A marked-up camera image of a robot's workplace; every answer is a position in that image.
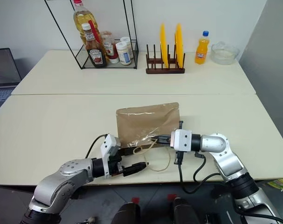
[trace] gray floor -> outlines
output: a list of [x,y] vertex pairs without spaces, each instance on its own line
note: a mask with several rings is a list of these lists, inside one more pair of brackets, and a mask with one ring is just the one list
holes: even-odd
[[[258,183],[283,218],[283,192]],[[221,223],[231,223],[227,216],[229,212],[234,224],[240,224],[239,216],[233,212],[231,198],[223,195],[218,199],[210,196],[213,186],[203,186],[194,195],[186,195],[177,184],[153,184],[131,186],[85,187],[79,199],[69,200],[62,212],[62,224],[73,224],[91,216],[98,218],[98,224],[109,224],[120,208],[133,197],[140,199],[142,223],[171,224],[168,216],[170,207],[169,195],[177,195],[188,200],[199,216],[206,212],[219,213]],[[0,224],[19,223],[27,209],[32,193],[0,187]]]

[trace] brown paper bag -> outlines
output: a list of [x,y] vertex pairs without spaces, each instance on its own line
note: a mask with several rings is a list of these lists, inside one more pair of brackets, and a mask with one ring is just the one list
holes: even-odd
[[171,134],[178,128],[178,103],[117,110],[117,132],[122,148],[152,144],[151,137]]

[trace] laptop keyboard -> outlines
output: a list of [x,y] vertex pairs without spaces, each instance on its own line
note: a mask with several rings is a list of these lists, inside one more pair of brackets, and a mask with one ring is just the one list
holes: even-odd
[[0,90],[0,102],[6,101],[13,90]]

